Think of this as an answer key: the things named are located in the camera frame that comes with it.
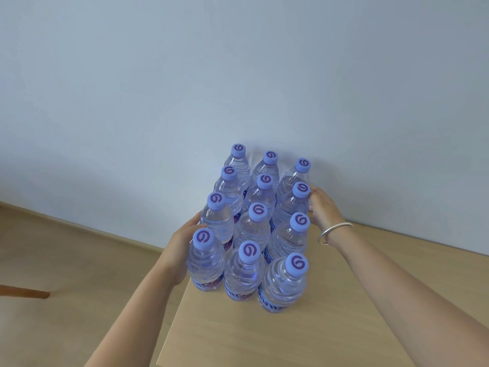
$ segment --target table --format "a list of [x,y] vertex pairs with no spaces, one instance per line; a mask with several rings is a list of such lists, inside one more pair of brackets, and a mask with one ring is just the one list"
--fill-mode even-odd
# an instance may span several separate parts
[[[489,257],[355,225],[355,230],[468,314],[489,325]],[[309,230],[308,285],[283,313],[256,295],[234,302],[223,286],[189,282],[158,358],[160,366],[413,366],[348,265]]]

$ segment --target bottle label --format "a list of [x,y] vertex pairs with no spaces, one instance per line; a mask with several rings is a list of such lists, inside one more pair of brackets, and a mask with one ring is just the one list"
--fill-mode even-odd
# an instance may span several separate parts
[[274,305],[273,303],[271,303],[270,300],[268,300],[265,297],[265,294],[263,293],[263,289],[262,289],[262,286],[261,285],[258,286],[258,300],[260,300],[260,304],[263,307],[267,308],[272,313],[280,313],[284,309],[287,309],[288,308],[288,306],[277,306],[277,305]]
[[236,224],[239,220],[240,220],[240,217],[241,217],[241,211],[238,212],[235,216],[234,216],[234,223]]
[[201,290],[207,290],[209,287],[212,288],[212,287],[216,287],[218,284],[221,283],[221,281],[223,280],[224,278],[224,272],[223,274],[221,274],[219,276],[218,279],[216,279],[214,282],[208,282],[208,283],[200,283],[200,282],[195,282],[193,279],[193,283],[195,284],[195,286]]
[[270,233],[272,233],[274,229],[275,229],[275,224],[273,223],[273,220],[270,219]]
[[265,251],[263,251],[263,257],[267,264],[270,264],[273,261],[272,255],[270,255],[270,252],[268,251],[268,246],[265,247]]
[[229,295],[230,298],[238,300],[238,301],[243,301],[243,300],[248,300],[250,297],[253,296],[256,290],[253,290],[252,293],[246,294],[246,295],[240,295],[240,294],[235,294],[234,292],[231,292],[229,290],[229,287],[227,286],[226,283],[224,283],[224,288],[226,289],[227,294]]
[[231,247],[234,247],[233,238],[234,238],[234,236],[232,236],[229,241],[227,241],[226,243],[223,244],[224,251],[228,251]]

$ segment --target hand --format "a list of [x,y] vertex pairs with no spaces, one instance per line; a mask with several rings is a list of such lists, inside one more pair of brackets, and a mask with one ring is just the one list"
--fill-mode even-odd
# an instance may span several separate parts
[[340,222],[345,222],[345,218],[339,212],[334,201],[321,188],[310,185],[311,193],[309,199],[313,203],[309,206],[309,211],[313,212],[310,222],[317,225],[321,231]]
[[156,263],[172,276],[174,285],[180,284],[187,274],[187,257],[190,248],[190,241],[195,231],[205,228],[206,225],[199,225],[200,211],[186,222],[182,227],[173,233],[165,250]]

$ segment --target light purple bottle cap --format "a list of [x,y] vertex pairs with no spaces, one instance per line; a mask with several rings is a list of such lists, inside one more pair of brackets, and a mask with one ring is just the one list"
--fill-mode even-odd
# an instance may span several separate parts
[[256,179],[256,185],[260,189],[270,189],[273,186],[273,179],[269,174],[260,174]]
[[310,161],[307,159],[298,159],[295,162],[295,169],[300,173],[308,173],[310,170]]
[[296,232],[305,232],[310,225],[309,216],[303,214],[302,212],[296,212],[290,218],[290,227],[294,229]]
[[307,198],[310,193],[309,185],[303,181],[298,181],[296,184],[294,184],[292,193],[297,198]]
[[208,250],[214,242],[214,234],[209,228],[200,228],[196,230],[192,240],[196,249],[201,251]]
[[240,143],[233,144],[231,147],[231,155],[237,159],[241,159],[246,155],[246,147]]
[[238,172],[234,166],[224,166],[221,169],[221,178],[224,180],[235,180],[238,177]]
[[275,165],[278,161],[278,154],[273,151],[266,151],[263,155],[263,162],[267,165]]
[[238,251],[241,261],[246,264],[253,264],[260,258],[260,246],[253,241],[244,241]]
[[263,222],[268,214],[268,209],[263,203],[255,202],[249,207],[248,214],[254,222]]
[[221,192],[212,192],[207,196],[207,206],[211,210],[220,211],[226,206],[226,200]]
[[291,253],[285,259],[285,270],[291,276],[301,277],[309,269],[309,262],[302,253]]

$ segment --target plastic bottle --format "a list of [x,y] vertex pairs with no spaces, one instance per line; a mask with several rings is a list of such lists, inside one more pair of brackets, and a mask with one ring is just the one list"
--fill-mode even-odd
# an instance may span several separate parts
[[258,287],[258,300],[272,313],[280,313],[302,296],[306,288],[309,263],[302,253],[272,261],[266,268],[262,284]]
[[225,252],[221,241],[208,228],[198,229],[190,243],[187,269],[195,287],[215,290],[224,277]]
[[266,151],[263,155],[263,159],[256,165],[251,173],[250,186],[256,184],[256,180],[260,174],[269,174],[273,180],[273,190],[276,191],[278,182],[280,181],[277,161],[278,154],[273,151]]
[[296,212],[289,222],[283,222],[270,234],[270,239],[263,252],[267,264],[279,257],[291,253],[304,253],[307,248],[307,230],[310,225],[309,217],[302,212]]
[[246,147],[242,144],[236,143],[231,147],[231,154],[227,158],[224,166],[234,166],[238,172],[238,179],[241,183],[241,190],[243,191],[243,198],[246,197],[248,191],[250,169],[249,162],[246,157]]
[[277,205],[278,201],[280,201],[285,194],[292,191],[294,184],[298,181],[309,183],[309,170],[309,160],[298,159],[295,162],[295,166],[289,169],[278,183],[277,193],[275,194],[275,205]]
[[270,219],[270,231],[278,227],[281,223],[289,221],[290,217],[296,212],[306,214],[309,211],[309,185],[303,182],[294,184],[292,192],[287,193],[279,201]]
[[243,193],[238,172],[234,166],[223,166],[221,177],[214,184],[214,192],[221,192],[226,197],[226,204],[229,205],[236,224],[241,216]]
[[207,204],[200,213],[200,224],[207,224],[223,243],[225,251],[231,248],[234,234],[233,214],[222,193],[213,192],[207,196]]
[[243,202],[242,214],[247,212],[252,203],[260,202],[268,210],[267,221],[272,217],[275,209],[275,193],[273,192],[273,180],[269,174],[261,174],[256,179],[256,184],[250,187]]
[[259,202],[253,203],[234,228],[233,247],[239,248],[244,242],[253,241],[260,247],[260,253],[263,252],[270,238],[270,225],[266,216],[266,206]]
[[224,288],[227,295],[242,302],[253,296],[262,283],[265,261],[256,242],[245,241],[239,250],[233,250],[224,270]]

